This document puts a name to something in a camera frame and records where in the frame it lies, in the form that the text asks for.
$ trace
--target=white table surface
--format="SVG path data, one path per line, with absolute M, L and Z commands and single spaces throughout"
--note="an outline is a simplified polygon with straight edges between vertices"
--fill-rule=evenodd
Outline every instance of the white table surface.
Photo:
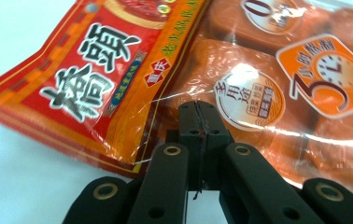
M 38 51 L 74 2 L 0 0 L 0 76 Z M 61 223 L 83 188 L 105 175 L 116 176 L 0 125 L 0 223 Z M 191 197 L 188 223 L 226 223 L 216 192 Z

